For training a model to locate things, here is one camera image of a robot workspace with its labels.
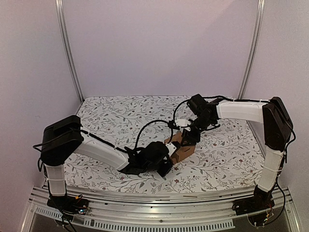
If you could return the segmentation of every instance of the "cardboard box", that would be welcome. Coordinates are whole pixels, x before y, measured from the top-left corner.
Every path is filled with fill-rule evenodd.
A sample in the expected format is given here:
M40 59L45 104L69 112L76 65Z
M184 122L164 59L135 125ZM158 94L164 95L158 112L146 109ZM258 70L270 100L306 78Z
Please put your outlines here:
M177 141L181 143L182 141L182 133L178 132L172 137L172 141ZM182 146L176 151L170 158L173 161L173 164L179 163L180 161L184 160L185 158L192 155L195 151L195 146Z

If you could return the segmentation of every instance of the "aluminum frame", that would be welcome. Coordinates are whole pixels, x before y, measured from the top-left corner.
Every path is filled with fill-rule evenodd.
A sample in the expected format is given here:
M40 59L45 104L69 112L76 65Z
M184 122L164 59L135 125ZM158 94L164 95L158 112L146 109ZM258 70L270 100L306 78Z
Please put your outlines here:
M253 33L253 39L251 43L251 49L245 69L245 73L243 76L243 80L241 82L240 90L238 93L238 99L242 99L245 95L245 91L247 88L247 84L249 81L252 65L253 65L253 60L260 36L260 30L262 26L262 21L263 21L263 14L264 14L264 5L265 1L264 0L259 0L258 5L257 5L257 14L256 14L256 21L255 21L255 26L254 26L254 33Z
M75 225L98 229L97 223L103 223L114 227L130 226L134 228L133 231L146 227L161 228L159 231L177 231L177 228L198 228L201 225L246 217L236 216L231 207L234 200L252 196L253 190L254 187L245 187L205 193L146 195L68 187L68 194L75 196L82 193L90 201L89 207L92 209L86 216L75 216ZM290 192L288 188L283 191L286 195L286 212L291 230L300 232L299 219ZM55 212L55 209L46 206L48 197L46 184L42 188L33 188L29 198L29 213L22 232L29 231L37 207ZM277 188L273 191L273 199L274 208L281 208L283 197Z
M84 102L84 96L83 96L81 85L78 80L77 71L76 71L73 56L72 56L72 51L70 47L70 42L69 42L69 37L68 37L68 32L67 32L67 27L66 27L66 22L65 22L65 17L64 17L62 0L56 0L56 10L57 10L57 16L58 16L58 21L59 21L59 27L60 27L63 47L66 53L72 81L75 87L78 100L82 103Z

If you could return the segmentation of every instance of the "white object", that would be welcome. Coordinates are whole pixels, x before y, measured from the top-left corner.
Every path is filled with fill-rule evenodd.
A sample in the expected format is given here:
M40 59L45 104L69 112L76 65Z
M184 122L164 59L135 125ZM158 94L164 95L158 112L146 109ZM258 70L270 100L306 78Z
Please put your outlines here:
M49 189L53 196L64 196L66 194L66 183L64 180L63 164L59 166L48 166L44 164L47 172Z
M191 122L187 119L181 119L180 118L180 119L175 120L175 124L178 127L187 127L187 126L191 125Z
M219 118L234 118L247 121L263 121L264 102L222 101L217 105ZM266 146L266 158L258 187L269 192L275 185L284 152L273 150Z
M263 102L222 101L217 105L219 118L234 118L263 124Z
M169 156L174 154L174 152L176 151L176 147L172 143L165 144L165 146L169 149Z
M83 134L82 136L84 141L78 146L74 153L94 158L117 170L121 170L129 164L128 155L126 153L118 151L87 134Z
M266 146L264 168L260 181L258 183L258 187L261 190L268 192L275 185L278 172L281 171L279 170L279 168L283 158L283 154L284 152L273 150Z

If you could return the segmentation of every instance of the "white wall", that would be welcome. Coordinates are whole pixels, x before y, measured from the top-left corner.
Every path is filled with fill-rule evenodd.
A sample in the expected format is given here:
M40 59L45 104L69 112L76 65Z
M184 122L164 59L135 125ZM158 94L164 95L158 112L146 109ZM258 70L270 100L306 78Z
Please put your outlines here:
M0 231L16 232L39 185L44 127L74 114L71 81L54 0L0 1Z
M258 1L66 0L83 92L237 96Z
M246 98L280 96L292 118L297 141L290 145L281 180L309 228L309 1L266 1L260 40Z

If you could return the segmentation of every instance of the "floral pattern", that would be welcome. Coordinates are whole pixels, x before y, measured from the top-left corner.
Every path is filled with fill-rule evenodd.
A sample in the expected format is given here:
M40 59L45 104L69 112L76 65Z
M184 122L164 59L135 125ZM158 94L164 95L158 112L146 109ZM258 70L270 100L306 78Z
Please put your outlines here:
M154 119L171 120L173 110L187 96L87 98L78 112L84 129L116 144L134 147L141 127ZM194 115L181 106L177 118ZM125 175L95 159L72 154L65 164L70 186L132 193L192 193L256 185L264 158L243 120L221 119L221 126L202 133L193 155L174 165L162 178L156 172ZM164 141L170 135L163 123L148 126L139 146Z

